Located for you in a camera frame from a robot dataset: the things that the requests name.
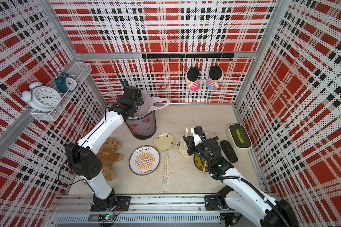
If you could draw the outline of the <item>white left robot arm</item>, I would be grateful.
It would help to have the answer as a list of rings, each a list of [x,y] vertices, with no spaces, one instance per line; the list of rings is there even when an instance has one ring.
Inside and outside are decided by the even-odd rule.
[[[93,191],[95,208],[106,211],[117,205],[115,191],[102,174],[102,161],[97,157],[101,146],[129,117],[134,117],[139,106],[144,104],[141,90],[127,86],[123,96],[105,110],[102,120],[82,139],[65,146],[69,168]]]

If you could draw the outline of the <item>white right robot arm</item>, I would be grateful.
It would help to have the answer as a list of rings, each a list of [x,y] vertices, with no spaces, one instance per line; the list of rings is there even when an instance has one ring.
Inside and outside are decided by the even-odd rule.
[[[202,139],[197,134],[184,136],[189,155],[198,154],[207,162],[208,173],[222,181],[227,189],[222,195],[224,204],[258,227],[297,227],[298,222],[291,205],[277,200],[254,186],[226,158],[221,155],[218,137]]]

